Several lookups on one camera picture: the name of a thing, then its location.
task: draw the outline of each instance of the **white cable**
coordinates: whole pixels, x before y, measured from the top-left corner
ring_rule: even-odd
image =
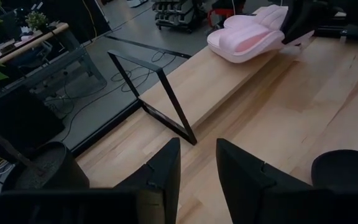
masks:
[[[234,0],[231,0],[231,3],[233,4],[233,12],[234,12],[234,15],[236,15],[236,7],[234,5]]]
[[[1,169],[3,169],[3,168],[5,168],[6,167],[6,165],[8,165],[9,163],[7,162],[7,161],[4,161],[4,162],[2,162],[1,164],[0,164],[0,170]],[[12,169],[12,164],[9,164],[9,165],[11,165],[9,168],[7,168],[7,169],[5,169],[4,171],[2,171],[2,172],[0,172],[0,175],[1,174],[5,174],[6,172],[8,172],[10,169]]]
[[[13,167],[13,164],[10,164],[10,166],[7,169],[5,169],[4,171],[0,172],[0,175],[5,174],[6,172],[10,171],[10,169],[12,169],[12,167]]]

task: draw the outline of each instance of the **black desk frame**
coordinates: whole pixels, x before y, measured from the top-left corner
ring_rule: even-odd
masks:
[[[174,55],[174,56],[185,58],[185,59],[189,59],[189,58],[192,57],[191,55],[188,55],[188,54],[183,54],[183,53],[180,53],[180,52],[174,52],[174,51],[167,50],[167,49],[161,49],[161,48],[158,48],[158,47],[154,47],[154,46],[150,46],[150,45],[146,45],[146,44],[141,44],[141,43],[134,42],[134,41],[131,41],[131,40],[121,39],[121,38],[118,38],[118,37],[111,36],[109,34],[106,34],[104,37],[108,38],[108,39],[111,39],[111,40],[116,40],[116,41],[124,42],[124,43],[127,43],[127,44],[135,45],[135,46],[138,46],[138,47],[144,47],[144,48],[147,48],[147,49],[150,49],[150,50],[160,51],[160,52],[163,52],[163,53],[166,53],[166,54]],[[149,69],[152,68],[152,70],[154,69],[156,71],[159,71],[159,73],[157,73],[158,77],[160,78],[160,80],[161,80],[161,78],[164,80],[162,82],[165,83],[165,86],[167,87],[168,91],[171,90],[171,91],[169,91],[170,92],[169,96],[173,96],[173,98],[176,99],[176,102],[177,102],[177,98],[176,98],[175,94],[173,94],[172,87],[169,85],[168,80],[167,80],[162,68],[160,68],[160,67],[158,67],[156,65],[153,65],[151,63],[148,63],[148,62],[145,62],[145,61],[142,61],[142,60],[139,60],[139,59],[136,59],[136,58],[133,58],[133,57],[118,53],[118,52],[110,52],[110,53],[112,53],[112,56],[113,56],[112,60],[114,58],[117,59],[118,57],[126,59],[126,60],[127,60],[127,58],[129,58],[130,59],[129,61],[134,59],[136,62],[138,62],[137,64],[139,64],[141,66],[146,65],[145,67],[147,67]],[[127,76],[126,72],[123,71],[122,65],[119,62],[118,62],[118,64],[119,64],[119,66],[116,65],[117,68],[119,68],[119,70],[121,69],[120,73],[121,73],[122,77],[125,78],[125,81],[128,83],[129,87],[131,88],[131,91],[136,96],[136,99],[132,103],[130,103],[126,108],[124,108],[120,113],[118,113],[117,115],[112,117],[104,125],[102,125],[100,128],[95,130],[87,138],[82,140],[82,142],[80,142],[74,148],[72,148],[71,152],[73,153],[73,155],[75,157],[78,157],[79,155],[81,155],[87,149],[92,147],[92,145],[94,145],[96,142],[98,142],[101,138],[103,138],[106,134],[108,134],[111,130],[113,130],[114,128],[118,127],[130,115],[134,114],[138,109],[141,109],[141,108],[143,108],[147,113],[152,115],[155,119],[157,119],[158,121],[163,123],[165,126],[170,128],[172,131],[177,133],[179,136],[181,136],[184,139],[186,139],[187,141],[189,141],[191,144],[196,144],[197,140],[195,138],[193,130],[190,128],[190,125],[187,126],[187,129],[189,130],[189,132],[187,132],[185,127],[182,127],[181,125],[179,125],[179,124],[177,124],[175,122],[170,123],[171,120],[169,118],[168,119],[166,117],[163,118],[159,114],[151,114],[153,111],[156,111],[156,110],[153,110],[153,108],[150,105],[148,105],[146,102],[142,101],[139,98],[139,92],[134,88],[134,85],[131,82],[131,80],[127,79],[128,76]],[[179,110],[183,112],[183,110],[181,109],[179,103],[177,103],[177,108],[179,108]],[[182,118],[184,118],[184,120],[185,120],[185,122],[183,124],[185,124],[185,123],[188,124],[187,119],[186,119],[186,117],[184,115],[183,115]]]
[[[183,109],[181,108],[181,106],[179,104],[179,101],[178,101],[175,93],[172,90],[171,85],[169,84],[169,81],[168,81],[167,76],[165,75],[165,73],[163,71],[163,68],[158,67],[158,66],[156,66],[156,65],[154,65],[152,63],[145,62],[145,61],[140,60],[138,58],[134,58],[134,57],[131,57],[129,55],[122,54],[122,53],[117,52],[115,50],[109,50],[108,54],[109,54],[111,60],[114,62],[114,64],[117,67],[117,69],[119,70],[119,72],[122,75],[122,77],[125,79],[125,82],[128,84],[129,88],[131,89],[131,91],[135,95],[136,101],[138,103],[140,103],[140,106],[143,108],[143,110],[146,111],[149,115],[151,115],[155,119],[157,119],[158,121],[160,121],[161,123],[163,123],[166,127],[168,127],[169,129],[171,129],[172,131],[177,133],[183,139],[186,139],[192,145],[195,145],[197,143],[197,139],[196,139],[196,137],[194,135],[193,130],[191,129],[191,126],[190,126],[190,124],[189,124],[189,122],[188,122],[188,120],[187,120],[187,118],[185,116],[185,113],[183,112]],[[179,55],[184,55],[184,54],[175,52],[175,55],[179,56]],[[179,119],[182,122],[183,126],[181,126],[180,124],[178,124],[174,120],[168,118],[167,116],[165,116],[164,114],[159,112],[157,109],[155,109],[153,106],[149,105],[148,103],[146,103],[145,101],[143,101],[142,99],[139,98],[140,97],[139,92],[136,90],[136,87],[132,83],[131,79],[128,77],[128,75],[125,72],[125,70],[122,67],[122,65],[119,63],[118,57],[123,58],[125,60],[128,60],[130,62],[133,62],[135,64],[138,64],[138,65],[140,65],[142,67],[148,68],[148,69],[150,69],[151,71],[153,71],[153,72],[155,72],[157,74],[157,76],[160,79],[161,84],[164,87],[164,90],[167,92],[167,95],[168,95],[168,97],[169,97],[169,99],[170,99],[175,111],[177,112],[177,114],[179,116]]]

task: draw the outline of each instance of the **potted plant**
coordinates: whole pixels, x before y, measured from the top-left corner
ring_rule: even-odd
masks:
[[[40,30],[44,34],[50,31],[48,28],[47,16],[42,12],[32,11],[25,18],[25,22],[33,31]]]
[[[0,72],[0,80],[7,78]],[[0,135],[0,145],[20,162],[9,173],[2,190],[88,188],[89,180],[61,142],[50,142],[24,157]]]

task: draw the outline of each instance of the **pink foam cushion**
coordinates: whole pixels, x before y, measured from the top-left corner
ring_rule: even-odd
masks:
[[[233,63],[246,62],[264,52],[280,49],[284,45],[283,32],[270,30],[259,24],[243,29],[220,29],[208,38],[209,48]]]
[[[256,16],[231,16],[224,21],[223,26],[225,28],[242,28],[257,23],[272,30],[279,30],[287,11],[287,8],[273,4],[260,11]]]

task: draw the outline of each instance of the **wooden table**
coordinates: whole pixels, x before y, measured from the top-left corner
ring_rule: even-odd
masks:
[[[358,43],[312,39],[286,69],[255,74],[195,133],[196,146],[181,140],[178,223],[231,223],[216,168],[216,138],[310,183],[317,156],[358,150]],[[139,110],[78,162],[93,187],[113,187],[176,136]]]
[[[51,37],[53,37],[56,34],[62,33],[65,30],[68,30],[68,24],[64,23],[64,22],[58,23],[56,25],[56,29],[53,30],[53,33],[49,32],[48,34],[43,35],[43,33],[41,33],[41,31],[38,30],[34,33],[33,39],[30,39],[27,42],[23,41],[22,43],[19,43],[19,45],[12,52],[10,52],[6,55],[2,55],[2,57],[0,57],[0,62],[6,63],[7,61],[12,60],[13,58],[32,49],[33,47],[37,47],[42,42],[50,39]]]
[[[299,47],[287,47],[280,52],[267,52],[250,61],[235,64],[218,56],[207,46],[167,76],[170,86],[158,82],[139,98],[154,114],[176,127],[182,126],[189,142],[195,144],[197,136],[194,136],[193,130],[242,85],[257,73],[286,69],[300,52]],[[167,88],[172,88],[175,96],[169,95],[165,91]],[[175,106],[172,97],[177,98],[179,106]],[[180,109],[185,118],[180,116]]]
[[[94,76],[100,82],[100,85],[105,85],[107,83],[106,79],[102,76],[96,65],[91,60],[87,51],[81,46],[81,44],[77,41],[75,36],[71,33],[69,26],[67,23],[59,23],[56,25],[56,29],[53,32],[49,32],[47,34],[43,34],[40,31],[37,31],[34,34],[34,38],[29,40],[28,42],[23,42],[20,44],[14,51],[3,55],[0,57],[1,63],[6,63],[7,61],[17,57],[26,51],[30,50],[33,47],[40,45],[43,41],[46,41],[52,37],[56,37],[66,48],[68,51],[67,54],[61,56],[56,59],[56,61],[52,62],[48,66],[44,67],[39,71],[35,71],[31,74],[27,74],[26,79],[16,80],[15,82],[6,86],[7,90],[1,90],[0,98],[4,95],[10,94],[11,91],[14,91],[16,88],[20,86],[26,86],[26,88],[31,89],[34,85],[40,83],[44,79],[50,77],[54,73],[60,71],[65,68],[67,65],[73,62],[79,62],[83,68],[85,68],[88,74]],[[64,85],[72,81],[72,79],[62,79],[54,85],[55,87],[52,89],[53,91],[58,90],[59,86],[62,88]]]

